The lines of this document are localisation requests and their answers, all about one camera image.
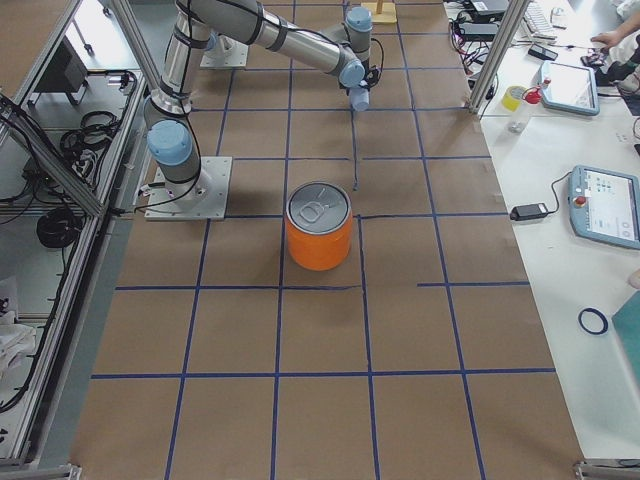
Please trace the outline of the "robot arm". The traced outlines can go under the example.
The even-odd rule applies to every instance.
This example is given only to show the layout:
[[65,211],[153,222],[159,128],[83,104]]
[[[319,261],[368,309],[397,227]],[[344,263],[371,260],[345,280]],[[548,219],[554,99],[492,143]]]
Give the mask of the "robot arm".
[[299,27],[258,1],[179,1],[163,73],[145,104],[148,149],[164,176],[167,203],[187,207],[206,195],[209,180],[190,125],[190,97],[205,51],[225,36],[257,44],[335,77],[351,107],[364,111],[380,71],[370,65],[371,13],[349,10],[331,28]]

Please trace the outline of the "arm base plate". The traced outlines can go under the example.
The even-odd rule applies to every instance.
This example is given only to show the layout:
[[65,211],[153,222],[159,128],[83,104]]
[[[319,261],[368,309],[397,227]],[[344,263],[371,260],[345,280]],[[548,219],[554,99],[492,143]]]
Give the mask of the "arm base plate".
[[244,69],[249,47],[226,36],[211,36],[200,67],[203,69]]
[[204,156],[196,185],[192,182],[174,184],[165,180],[157,167],[154,181],[163,186],[152,189],[149,197],[151,207],[145,209],[149,221],[195,221],[225,218],[232,158]]

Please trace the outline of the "person's hand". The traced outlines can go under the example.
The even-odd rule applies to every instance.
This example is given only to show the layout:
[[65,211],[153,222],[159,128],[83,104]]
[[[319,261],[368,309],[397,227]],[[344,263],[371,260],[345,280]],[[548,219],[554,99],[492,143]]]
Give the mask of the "person's hand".
[[590,41],[602,44],[605,48],[611,48],[618,45],[622,39],[623,35],[618,30],[611,30],[593,36]]

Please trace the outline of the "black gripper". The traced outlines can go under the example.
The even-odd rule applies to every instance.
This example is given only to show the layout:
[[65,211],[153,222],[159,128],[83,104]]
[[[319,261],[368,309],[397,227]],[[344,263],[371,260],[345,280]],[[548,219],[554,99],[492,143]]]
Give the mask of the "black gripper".
[[380,68],[376,65],[367,69],[366,75],[360,82],[360,86],[364,89],[372,89],[377,86],[380,81]]

